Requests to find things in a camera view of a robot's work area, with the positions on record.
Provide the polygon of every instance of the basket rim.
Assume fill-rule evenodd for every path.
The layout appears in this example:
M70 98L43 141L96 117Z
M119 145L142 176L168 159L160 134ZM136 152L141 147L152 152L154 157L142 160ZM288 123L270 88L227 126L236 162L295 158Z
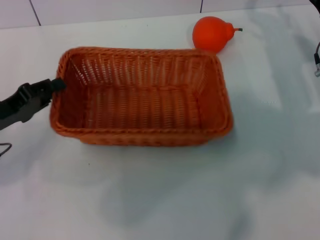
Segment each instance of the basket rim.
M59 60L59 67L56 72L57 78L64 79L66 69L71 58L75 55L155 55L158 56L191 56L191 57L209 57L211 60L216 61L217 70L216 73L218 75L218 85L219 85L219 94L220 100L223 105L224 112L224 121L221 124L220 128L73 128L66 127L59 122L60 115L60 105L61 98L60 93L54 93L52 98L52 105L50 110L50 123L51 127L60 134L65 136L74 137L74 134L77 135L86 135L86 134L202 134L202 135L215 135L215 134L223 134L230 131L233 126L233 117L231 114L230 101L228 97L228 93L226 91L226 85L224 82L222 65L219 58L211 52L203 51L199 49L136 49L136 48L108 48L108 47L76 47L71 48L66 51Z

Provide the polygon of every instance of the white wall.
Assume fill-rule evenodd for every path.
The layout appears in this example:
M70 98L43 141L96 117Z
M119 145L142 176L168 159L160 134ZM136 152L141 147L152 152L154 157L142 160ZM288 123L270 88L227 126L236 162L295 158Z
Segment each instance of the white wall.
M42 25L200 12L201 0L32 0Z
M309 0L203 0L202 12L309 4Z
M28 0L0 0L0 29L38 26Z

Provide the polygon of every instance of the woven pattern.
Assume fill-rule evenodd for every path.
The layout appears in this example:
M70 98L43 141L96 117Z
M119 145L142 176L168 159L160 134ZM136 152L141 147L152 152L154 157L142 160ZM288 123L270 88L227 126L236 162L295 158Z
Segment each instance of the woven pattern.
M220 61L197 50L80 47L60 59L52 128L84 143L190 146L233 126Z

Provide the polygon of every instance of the white table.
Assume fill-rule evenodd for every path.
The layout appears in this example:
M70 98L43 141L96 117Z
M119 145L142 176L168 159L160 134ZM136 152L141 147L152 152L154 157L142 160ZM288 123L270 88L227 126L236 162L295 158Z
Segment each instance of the white table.
M53 79L77 46L191 48L214 15L232 134L188 148L109 147L57 135L49 108L0 133L1 240L318 240L320 19L311 5L0 30L0 98Z

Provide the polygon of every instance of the wicker basket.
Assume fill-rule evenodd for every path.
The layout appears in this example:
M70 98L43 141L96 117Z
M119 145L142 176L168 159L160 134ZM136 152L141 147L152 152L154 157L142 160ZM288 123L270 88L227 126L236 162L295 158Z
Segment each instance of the wicker basket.
M198 50L80 47L60 59L60 135L99 145L190 146L233 126L219 59Z

